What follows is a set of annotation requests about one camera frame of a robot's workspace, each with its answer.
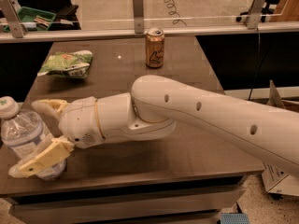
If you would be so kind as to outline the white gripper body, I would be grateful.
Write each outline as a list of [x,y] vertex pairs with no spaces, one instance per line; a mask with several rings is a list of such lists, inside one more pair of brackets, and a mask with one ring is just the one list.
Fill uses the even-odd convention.
[[96,99],[88,97],[70,103],[60,116],[59,129],[76,147],[102,144],[105,138],[100,128]]

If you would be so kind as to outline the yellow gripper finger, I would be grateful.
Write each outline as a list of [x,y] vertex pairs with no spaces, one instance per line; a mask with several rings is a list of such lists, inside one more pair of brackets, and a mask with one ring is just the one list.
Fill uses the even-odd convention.
[[66,159],[75,149],[75,145],[66,137],[52,138],[49,144],[37,147],[8,170],[15,178],[38,175],[54,166],[64,166]]
[[48,125],[52,131],[64,131],[62,117],[64,110],[69,106],[66,100],[62,99],[41,99],[31,103],[31,107]]

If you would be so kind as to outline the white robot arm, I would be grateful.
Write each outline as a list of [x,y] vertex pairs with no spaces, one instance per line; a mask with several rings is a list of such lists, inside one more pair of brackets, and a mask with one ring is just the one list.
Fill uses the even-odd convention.
[[9,169],[16,178],[36,175],[65,160],[77,147],[106,140],[154,140],[168,136],[178,121],[219,138],[290,174],[299,174],[299,114],[286,109],[204,91],[173,79],[146,75],[130,91],[72,103],[47,99],[35,111],[57,119],[62,135]]

